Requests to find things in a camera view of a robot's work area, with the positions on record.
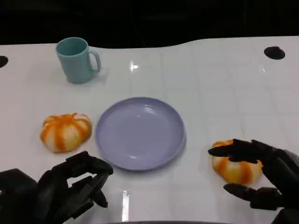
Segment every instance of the plate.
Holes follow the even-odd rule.
[[[107,109],[96,127],[101,155],[128,170],[149,170],[164,165],[186,146],[179,113],[161,100],[136,97]]]

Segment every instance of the table surface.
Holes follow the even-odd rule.
[[[279,46],[282,60],[263,51]],[[269,224],[277,212],[253,210],[225,190],[207,150],[217,140],[256,139],[299,153],[299,37],[211,39],[156,49],[99,49],[100,75],[66,81],[55,44],[0,46],[0,170],[19,168],[38,180],[65,158],[87,150],[101,158],[94,136],[68,154],[53,154],[39,139],[43,120],[79,112],[94,127],[113,103],[135,96],[161,99],[181,114],[184,153],[146,173],[115,168],[103,191],[109,208],[94,206],[69,223],[194,220]],[[253,187],[271,186],[262,176]],[[128,216],[123,196],[128,194]]]

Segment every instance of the cup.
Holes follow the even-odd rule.
[[[89,49],[88,43],[82,38],[69,37],[61,40],[56,46],[56,53],[70,83],[85,83],[100,71],[99,54]],[[95,56],[97,69],[91,65],[90,54]]]

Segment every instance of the toy pumpkin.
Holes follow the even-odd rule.
[[[49,116],[43,122],[40,138],[53,152],[76,149],[92,132],[89,118],[84,114]]]
[[[233,144],[233,140],[217,141],[213,147]],[[232,162],[229,157],[212,157],[214,170],[220,174],[228,183],[238,183],[243,185],[252,184],[262,172],[262,163],[257,164],[241,161]]]

